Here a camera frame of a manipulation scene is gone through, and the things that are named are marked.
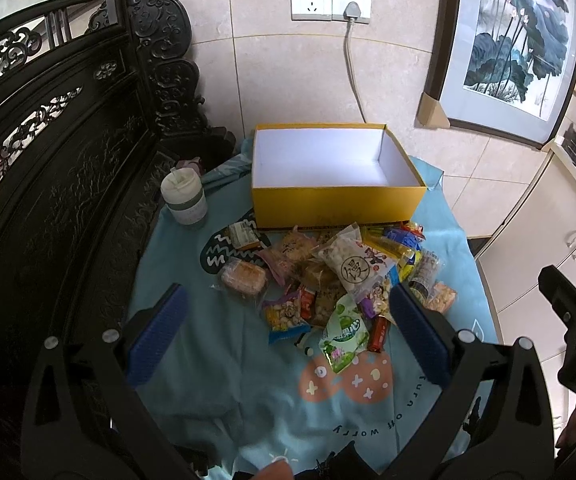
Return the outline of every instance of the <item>metal bolt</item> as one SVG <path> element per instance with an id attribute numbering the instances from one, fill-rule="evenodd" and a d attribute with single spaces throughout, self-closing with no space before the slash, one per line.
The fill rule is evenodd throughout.
<path id="1" fill-rule="evenodd" d="M 56 338 L 53 335 L 47 337 L 46 340 L 43 342 L 43 346 L 45 346 L 45 348 L 47 348 L 48 350 L 56 348 L 56 345 L 58 345 L 58 338 Z"/>
<path id="2" fill-rule="evenodd" d="M 524 350 L 530 350 L 532 348 L 532 341 L 527 337 L 521 336 L 519 338 L 519 346 Z"/>
<path id="3" fill-rule="evenodd" d="M 108 330 L 103 332 L 101 338 L 106 343 L 114 343 L 119 338 L 119 331 L 114 328 L 109 328 Z"/>
<path id="4" fill-rule="evenodd" d="M 464 329 L 457 332 L 457 337 L 462 343 L 473 343 L 477 338 L 470 330 Z"/>

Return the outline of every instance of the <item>electrical outlet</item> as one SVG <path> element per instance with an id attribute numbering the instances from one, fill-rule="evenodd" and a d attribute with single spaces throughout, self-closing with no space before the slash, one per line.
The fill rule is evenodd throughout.
<path id="1" fill-rule="evenodd" d="M 332 19 L 332 0 L 290 0 L 293 20 Z"/>
<path id="2" fill-rule="evenodd" d="M 357 23 L 370 23 L 370 7 L 372 0 L 332 0 L 332 19 L 341 22 L 346 22 L 343 15 L 345 8 L 350 2 L 357 2 L 361 10 L 361 17 L 357 18 Z"/>

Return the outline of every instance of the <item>snack pile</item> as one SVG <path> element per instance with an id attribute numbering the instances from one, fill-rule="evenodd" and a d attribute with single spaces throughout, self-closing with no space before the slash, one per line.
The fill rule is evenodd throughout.
<path id="1" fill-rule="evenodd" d="M 232 240 L 242 250 L 259 246 L 250 225 L 232 224 Z M 295 227 L 271 247 L 257 251 L 263 267 L 230 258 L 219 274 L 221 284 L 254 299 L 270 329 L 269 343 L 293 339 L 303 347 L 306 332 L 323 329 L 319 348 L 335 373 L 363 351 L 381 352 L 391 324 L 390 290 L 407 282 L 420 304 L 443 314 L 457 292 L 437 276 L 444 262 L 421 245 L 423 227 L 415 222 L 388 226 L 352 224 L 314 238 Z M 265 300 L 269 281 L 283 289 Z"/>

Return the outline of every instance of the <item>yellow box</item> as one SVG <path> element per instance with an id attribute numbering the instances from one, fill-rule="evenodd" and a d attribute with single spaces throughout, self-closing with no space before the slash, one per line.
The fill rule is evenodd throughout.
<path id="1" fill-rule="evenodd" d="M 259 124 L 254 150 L 260 229 L 410 220 L 426 190 L 385 124 Z"/>

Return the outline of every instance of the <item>white cross print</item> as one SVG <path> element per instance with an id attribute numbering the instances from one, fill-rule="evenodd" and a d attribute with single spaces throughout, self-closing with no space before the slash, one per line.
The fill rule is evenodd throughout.
<path id="1" fill-rule="evenodd" d="M 315 386 L 315 383 L 310 381 L 310 384 L 308 385 L 308 389 L 306 390 L 306 392 L 308 392 L 310 395 L 314 395 L 315 391 L 317 391 L 318 389 L 319 387 Z"/>

